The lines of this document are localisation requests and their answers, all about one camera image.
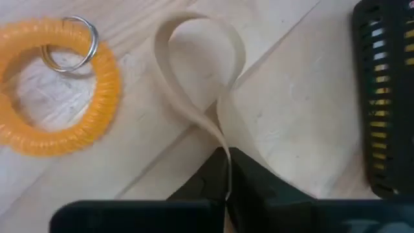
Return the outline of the wide tan rubber band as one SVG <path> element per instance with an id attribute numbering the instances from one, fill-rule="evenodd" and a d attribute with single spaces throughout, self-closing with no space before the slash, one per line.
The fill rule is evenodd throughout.
<path id="1" fill-rule="evenodd" d="M 155 29 L 151 38 L 151 59 L 153 61 L 153 70 L 156 74 L 155 79 L 158 86 L 172 108 L 184 118 L 206 130 L 210 135 L 215 137 L 218 143 L 224 149 L 228 170 L 226 174 L 226 193 L 225 199 L 229 199 L 232 189 L 232 157 L 229 143 L 225 139 L 223 131 L 208 116 L 204 114 L 185 93 L 182 86 L 177 80 L 169 61 L 169 40 L 174 31 L 183 23 L 196 19 L 207 19 L 218 24 L 223 32 L 226 33 L 234 49 L 234 64 L 229 77 L 228 84 L 221 89 L 220 96 L 217 98 L 217 107 L 220 109 L 222 102 L 227 97 L 229 90 L 235 81 L 240 77 L 246 63 L 246 49 L 243 39 L 231 24 L 204 14 L 192 11 L 179 11 L 170 13 L 165 16 Z"/>

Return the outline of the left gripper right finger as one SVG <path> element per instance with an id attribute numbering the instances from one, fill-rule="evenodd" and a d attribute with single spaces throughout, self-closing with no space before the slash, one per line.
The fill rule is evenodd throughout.
<path id="1" fill-rule="evenodd" d="M 278 205 L 312 202 L 314 198 L 280 179 L 238 148 L 230 148 L 233 191 L 247 192 L 248 197 L 271 201 Z"/>

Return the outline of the black slotted plastic basket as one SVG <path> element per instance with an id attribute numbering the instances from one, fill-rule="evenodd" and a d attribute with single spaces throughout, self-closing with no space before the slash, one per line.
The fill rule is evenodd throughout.
<path id="1" fill-rule="evenodd" d="M 368 183 L 414 198 L 414 0 L 360 0 L 351 30 Z"/>

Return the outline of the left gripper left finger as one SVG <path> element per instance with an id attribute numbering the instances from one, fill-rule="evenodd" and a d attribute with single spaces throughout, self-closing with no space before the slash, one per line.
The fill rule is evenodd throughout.
<path id="1" fill-rule="evenodd" d="M 168 200 L 225 199 L 228 191 L 228 164 L 224 149 L 216 148 Z"/>

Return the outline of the yellow coil keychain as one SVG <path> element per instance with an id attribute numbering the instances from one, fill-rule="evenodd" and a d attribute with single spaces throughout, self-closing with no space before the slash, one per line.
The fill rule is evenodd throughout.
<path id="1" fill-rule="evenodd" d="M 0 81 L 24 51 L 44 45 L 72 49 L 85 55 L 91 35 L 85 26 L 57 18 L 26 19 L 0 26 Z M 0 145 L 34 157 L 53 157 L 82 150 L 98 140 L 116 113 L 122 90 L 116 58 L 101 42 L 91 60 L 96 85 L 80 121 L 66 129 L 46 132 L 27 124 L 11 99 L 0 93 Z"/>

